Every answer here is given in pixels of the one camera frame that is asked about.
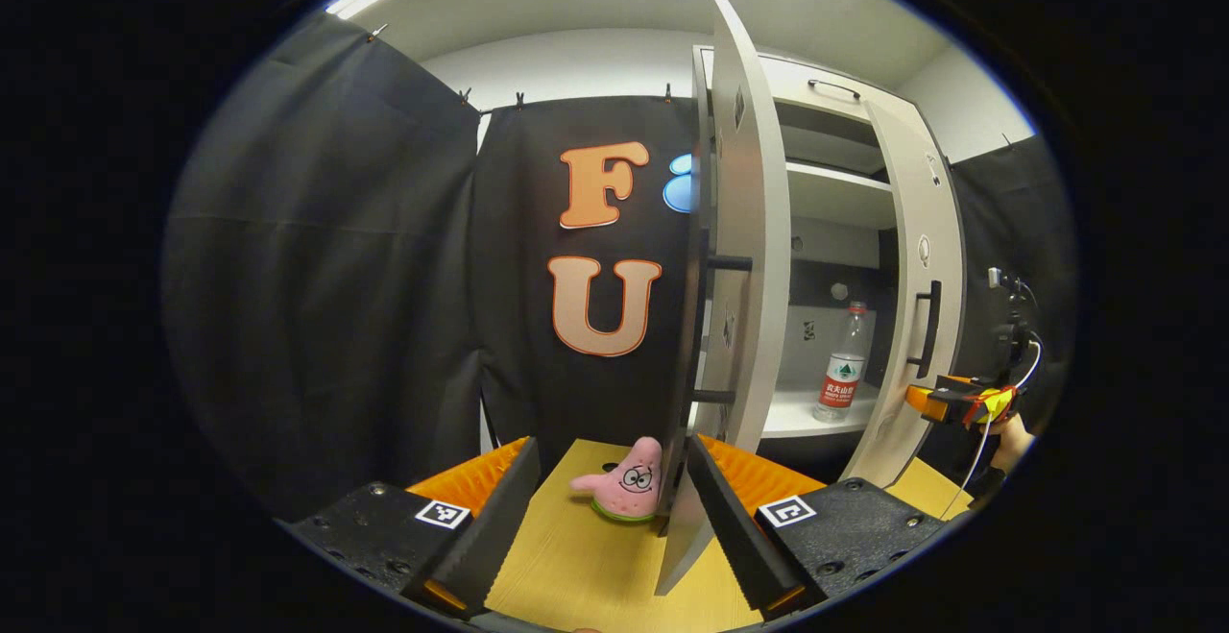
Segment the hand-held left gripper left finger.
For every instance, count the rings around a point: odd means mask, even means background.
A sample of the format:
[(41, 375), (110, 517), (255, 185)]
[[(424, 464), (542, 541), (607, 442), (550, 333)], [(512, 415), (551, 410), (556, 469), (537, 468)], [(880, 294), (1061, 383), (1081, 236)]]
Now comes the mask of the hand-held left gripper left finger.
[(489, 612), (540, 476), (527, 436), (410, 487), (369, 481), (277, 526), (386, 596), (469, 621)]

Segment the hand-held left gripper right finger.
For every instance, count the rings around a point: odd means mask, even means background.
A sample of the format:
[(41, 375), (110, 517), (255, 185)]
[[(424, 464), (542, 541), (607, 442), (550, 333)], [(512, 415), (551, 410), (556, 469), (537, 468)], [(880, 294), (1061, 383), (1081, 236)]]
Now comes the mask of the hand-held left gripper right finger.
[(944, 521), (863, 478), (823, 484), (703, 433), (687, 474), (750, 608), (782, 619), (918, 551)]

